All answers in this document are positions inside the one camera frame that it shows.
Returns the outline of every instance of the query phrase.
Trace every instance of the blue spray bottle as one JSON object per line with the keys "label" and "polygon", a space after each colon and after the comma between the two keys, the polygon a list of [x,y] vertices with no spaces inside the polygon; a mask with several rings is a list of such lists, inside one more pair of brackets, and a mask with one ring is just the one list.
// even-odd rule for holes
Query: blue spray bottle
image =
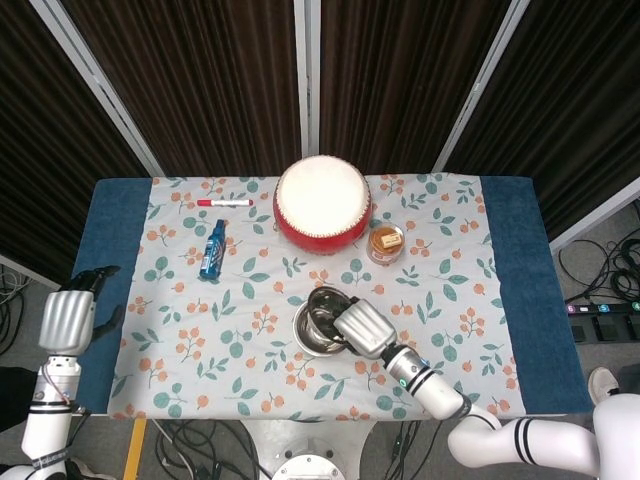
{"label": "blue spray bottle", "polygon": [[207,239],[204,257],[200,265],[200,276],[205,280],[215,280],[220,276],[222,257],[226,248],[224,238],[224,220],[218,220],[213,233]]}

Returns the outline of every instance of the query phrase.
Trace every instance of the red drum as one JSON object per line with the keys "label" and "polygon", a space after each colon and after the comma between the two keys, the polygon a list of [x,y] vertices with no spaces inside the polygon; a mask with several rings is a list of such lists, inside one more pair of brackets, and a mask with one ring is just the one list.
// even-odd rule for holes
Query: red drum
{"label": "red drum", "polygon": [[291,165],[273,196],[280,231],[300,248],[335,253],[358,239],[371,218],[371,192],[350,163],[324,155]]}

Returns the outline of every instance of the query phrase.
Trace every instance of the floor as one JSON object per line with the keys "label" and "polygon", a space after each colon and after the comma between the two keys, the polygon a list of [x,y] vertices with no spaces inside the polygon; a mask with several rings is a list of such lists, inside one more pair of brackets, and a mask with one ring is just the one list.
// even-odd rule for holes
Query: floor
{"label": "floor", "polygon": [[[585,235],[585,238],[598,241],[605,245],[610,241],[618,241],[640,227],[640,219],[630,205],[616,215],[598,225]],[[634,238],[640,238],[636,232]],[[601,254],[590,244],[573,244],[565,249],[563,260],[570,271],[581,279],[590,280],[597,274],[601,264]],[[581,291],[579,285],[558,270],[565,298],[573,296]],[[50,290],[40,284],[34,283],[26,291],[25,321],[13,349],[0,358],[0,366],[23,366],[36,369],[45,359],[42,351],[34,346],[40,328],[40,319],[45,299]],[[623,366],[638,362],[640,358],[640,345],[584,345],[578,347],[578,354],[582,362],[585,375],[599,365],[609,367],[614,374]],[[562,418],[579,425],[589,426],[588,415],[570,415]],[[73,446],[73,455],[82,458],[96,471],[122,478],[129,438],[131,435],[132,421],[113,421],[105,417],[91,418],[82,429]],[[413,474],[422,460],[426,446],[433,435],[436,422],[423,422],[420,433],[414,447],[408,454],[406,471],[408,477]],[[586,478],[579,474],[542,469],[528,465],[499,465],[470,470],[457,464],[451,457],[447,446],[448,432],[455,426],[454,423],[445,422],[439,433],[433,452],[422,473],[417,478],[443,478],[443,479],[581,479]],[[364,454],[361,459],[362,479],[381,479],[387,469],[393,441],[398,431],[397,423],[378,423],[369,435]],[[20,450],[24,426],[15,427],[0,434],[0,463],[23,463],[27,458]],[[168,478],[160,469],[153,454],[153,443],[157,430],[152,424],[147,425],[145,444],[142,460],[139,468],[140,478]],[[220,455],[225,458],[234,458],[238,464],[244,465],[248,470],[249,463],[242,450],[230,441],[228,433],[216,434],[216,445],[221,449]]]}

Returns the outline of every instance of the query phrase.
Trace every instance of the brown curtain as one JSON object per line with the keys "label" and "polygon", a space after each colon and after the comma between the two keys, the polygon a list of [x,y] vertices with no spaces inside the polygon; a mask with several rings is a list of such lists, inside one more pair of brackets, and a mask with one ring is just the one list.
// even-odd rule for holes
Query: brown curtain
{"label": "brown curtain", "polygon": [[94,184],[147,176],[27,1],[0,2],[0,254],[69,278]]}
{"label": "brown curtain", "polygon": [[428,172],[507,11],[502,0],[323,0],[320,151]]}
{"label": "brown curtain", "polygon": [[300,158],[291,0],[64,0],[167,175]]}
{"label": "brown curtain", "polygon": [[640,2],[531,2],[445,168],[533,177],[551,239],[640,177]]}

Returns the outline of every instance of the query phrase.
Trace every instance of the marker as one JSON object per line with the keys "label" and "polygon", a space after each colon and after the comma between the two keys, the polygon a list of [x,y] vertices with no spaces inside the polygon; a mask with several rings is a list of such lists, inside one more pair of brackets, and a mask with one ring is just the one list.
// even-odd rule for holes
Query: marker
{"label": "marker", "polygon": [[198,200],[199,207],[250,207],[253,200]]}

